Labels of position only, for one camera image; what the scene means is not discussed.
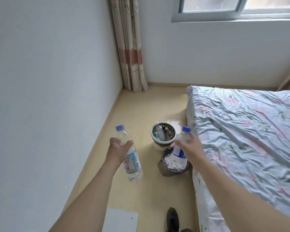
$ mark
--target bed sheet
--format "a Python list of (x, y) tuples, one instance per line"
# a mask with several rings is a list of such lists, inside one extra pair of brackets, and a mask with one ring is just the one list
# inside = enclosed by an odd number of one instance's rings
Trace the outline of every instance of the bed sheet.
[[(207, 158), (231, 179), (290, 216), (290, 91), (190, 86), (188, 126)], [(193, 170), (201, 232), (228, 232)]]

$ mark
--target beige floor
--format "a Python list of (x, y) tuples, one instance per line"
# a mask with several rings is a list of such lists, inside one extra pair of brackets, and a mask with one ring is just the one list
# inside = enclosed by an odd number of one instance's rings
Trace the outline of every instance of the beige floor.
[(137, 232), (165, 231), (166, 212), (169, 207), (174, 207), (179, 215), (180, 229), (198, 231), (191, 172), (170, 178), (161, 176), (157, 168), (160, 152), (153, 147), (150, 136), (150, 129), (156, 120), (165, 121), (177, 116), (186, 124), (186, 104), (185, 88), (150, 86), (145, 93), (124, 90), (99, 143), (85, 163), (66, 207), (102, 165), (109, 139), (116, 136), (115, 126), (124, 124), (135, 142), (144, 177), (138, 183), (130, 183), (124, 168), (120, 167), (113, 180), (108, 207), (137, 212)]

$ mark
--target forearm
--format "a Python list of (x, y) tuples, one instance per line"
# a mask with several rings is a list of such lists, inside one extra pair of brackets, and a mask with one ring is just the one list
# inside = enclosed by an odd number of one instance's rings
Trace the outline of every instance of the forearm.
[(290, 217), (238, 185), (209, 160), (192, 162), (232, 232), (290, 231)]
[(77, 196), (50, 232), (101, 232), (109, 192), (117, 168), (104, 163), (96, 176)]

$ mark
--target trash bag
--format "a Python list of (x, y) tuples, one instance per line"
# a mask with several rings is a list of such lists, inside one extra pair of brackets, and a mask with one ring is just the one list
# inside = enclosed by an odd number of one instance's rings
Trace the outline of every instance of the trash bag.
[(192, 167), (191, 163), (189, 161), (187, 161), (187, 165), (186, 165), (185, 169), (183, 169), (183, 170), (175, 170), (175, 169), (168, 168), (166, 163), (164, 162), (164, 158), (167, 155), (170, 155), (173, 152), (173, 149), (174, 149), (174, 147), (169, 147), (169, 148), (165, 149), (162, 152), (161, 160), (157, 164), (161, 175), (164, 176), (164, 177), (171, 177), (171, 176), (173, 176), (175, 174), (183, 173), (183, 172), (189, 170)]

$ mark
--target person's left hand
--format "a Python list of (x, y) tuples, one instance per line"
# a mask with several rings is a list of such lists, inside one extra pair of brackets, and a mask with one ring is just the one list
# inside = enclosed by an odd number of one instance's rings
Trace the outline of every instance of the person's left hand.
[(127, 153), (132, 145), (132, 140), (129, 140), (126, 142), (126, 144), (121, 145), (118, 138), (111, 138), (109, 140), (109, 147), (106, 154), (105, 162), (114, 165), (117, 170), (124, 161), (124, 159), (127, 157)]

